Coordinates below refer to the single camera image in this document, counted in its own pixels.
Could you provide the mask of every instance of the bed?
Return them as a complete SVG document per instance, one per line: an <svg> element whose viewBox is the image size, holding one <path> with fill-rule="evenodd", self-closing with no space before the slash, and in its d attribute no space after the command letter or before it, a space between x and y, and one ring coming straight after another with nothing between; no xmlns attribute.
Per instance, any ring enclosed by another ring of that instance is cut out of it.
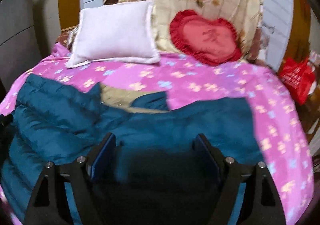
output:
<svg viewBox="0 0 320 225"><path fill-rule="evenodd" d="M246 61L210 67L191 56L168 53L162 53L160 63L153 65L94 62L67 69L70 51L62 44L70 45L66 38L61 39L49 57L16 79L0 104L1 114L14 110L16 96L31 73L81 92L90 91L98 82L126 90L166 91L170 110L198 100L245 97L253 114L255 138L281 197L287 224L294 225L303 214L314 189L310 150L294 102L272 70ZM0 195L6 202L1 188ZM11 216L16 225L20 224L13 213Z"/></svg>

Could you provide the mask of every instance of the teal down jacket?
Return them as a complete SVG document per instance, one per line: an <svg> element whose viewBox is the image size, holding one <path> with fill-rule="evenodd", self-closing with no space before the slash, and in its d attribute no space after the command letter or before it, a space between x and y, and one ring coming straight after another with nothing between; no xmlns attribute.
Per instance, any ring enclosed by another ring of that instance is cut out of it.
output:
<svg viewBox="0 0 320 225"><path fill-rule="evenodd" d="M139 107L167 107L164 92L138 101ZM263 161L244 98L197 101L160 114L128 113L101 104L99 84L85 94L31 74L12 114L15 132L1 186L21 222L44 164L70 163L108 132L117 137L116 154L93 191L110 224L205 224L219 192L191 148L199 133L240 163ZM66 190L74 223L81 224L69 184Z"/></svg>

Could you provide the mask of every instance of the red decoration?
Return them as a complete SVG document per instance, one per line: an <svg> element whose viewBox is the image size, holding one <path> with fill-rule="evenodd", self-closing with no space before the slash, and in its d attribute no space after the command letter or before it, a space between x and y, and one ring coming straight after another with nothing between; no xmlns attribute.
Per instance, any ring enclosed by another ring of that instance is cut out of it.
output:
<svg viewBox="0 0 320 225"><path fill-rule="evenodd" d="M217 66L241 57L236 30L222 18L210 21L193 10L184 10L170 23L170 35L179 50L202 63Z"/></svg>
<svg viewBox="0 0 320 225"><path fill-rule="evenodd" d="M300 105L304 104L311 85L316 79L311 67L308 66L308 59L296 63L293 59L288 58L279 76L289 90L292 99Z"/></svg>

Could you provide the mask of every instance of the black bracket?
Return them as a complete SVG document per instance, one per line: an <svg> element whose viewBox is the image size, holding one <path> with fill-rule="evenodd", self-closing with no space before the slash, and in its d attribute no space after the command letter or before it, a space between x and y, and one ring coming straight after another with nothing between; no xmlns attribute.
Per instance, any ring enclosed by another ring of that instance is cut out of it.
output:
<svg viewBox="0 0 320 225"><path fill-rule="evenodd" d="M116 137L108 133L87 156L59 166L48 162L31 194L24 224L73 225L64 187L70 182L82 224L106 225L90 185L104 173L115 148ZM196 137L193 149L221 191L208 225L228 224L241 183L247 185L238 225L286 225L279 194L264 162L239 164L232 157L224 157L203 134Z"/></svg>

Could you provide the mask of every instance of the wooden door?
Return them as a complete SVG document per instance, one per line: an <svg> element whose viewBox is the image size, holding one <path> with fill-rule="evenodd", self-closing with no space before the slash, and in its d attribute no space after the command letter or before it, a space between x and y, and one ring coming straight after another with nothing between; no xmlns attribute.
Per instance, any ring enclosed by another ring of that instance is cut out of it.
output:
<svg viewBox="0 0 320 225"><path fill-rule="evenodd" d="M282 65L289 57L300 62L309 56L310 24L311 8L307 0L294 0L292 29Z"/></svg>

